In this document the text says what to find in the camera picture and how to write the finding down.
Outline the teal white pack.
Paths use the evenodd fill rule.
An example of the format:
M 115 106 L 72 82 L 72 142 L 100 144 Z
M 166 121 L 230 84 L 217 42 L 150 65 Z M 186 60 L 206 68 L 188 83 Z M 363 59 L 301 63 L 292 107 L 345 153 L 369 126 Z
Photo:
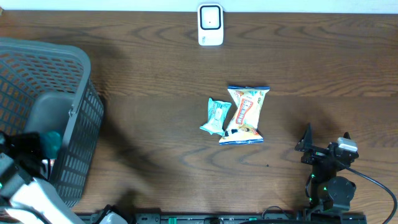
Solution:
M 208 121 L 200 126 L 201 130 L 212 134 L 224 134 L 223 125 L 231 107 L 230 102 L 215 101 L 212 98 L 208 100 Z

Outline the blue Listerine mouthwash bottle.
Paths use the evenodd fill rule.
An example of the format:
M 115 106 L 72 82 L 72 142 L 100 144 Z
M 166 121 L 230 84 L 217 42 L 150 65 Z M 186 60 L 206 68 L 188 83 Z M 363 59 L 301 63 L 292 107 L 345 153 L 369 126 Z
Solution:
M 40 148 L 46 159 L 57 159 L 62 146 L 62 135 L 56 131 L 40 134 Z

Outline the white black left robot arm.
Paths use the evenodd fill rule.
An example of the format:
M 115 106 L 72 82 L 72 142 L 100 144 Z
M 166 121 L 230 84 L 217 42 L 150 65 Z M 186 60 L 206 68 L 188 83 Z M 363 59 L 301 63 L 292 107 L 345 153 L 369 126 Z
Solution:
M 39 133 L 1 132 L 1 211 L 22 223 L 83 223 L 49 182 L 51 165 Z

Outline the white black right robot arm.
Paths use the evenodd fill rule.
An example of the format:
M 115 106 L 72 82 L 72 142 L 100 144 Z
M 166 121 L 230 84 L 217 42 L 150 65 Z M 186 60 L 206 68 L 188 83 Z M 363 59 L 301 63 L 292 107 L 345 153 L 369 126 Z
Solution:
M 314 212 L 325 213 L 348 211 L 356 185 L 337 173 L 348 168 L 359 157 L 358 145 L 349 133 L 344 133 L 327 147 L 318 147 L 313 144 L 312 126 L 308 124 L 295 150 L 303 153 L 301 162 L 312 167 L 305 184 L 310 208 Z

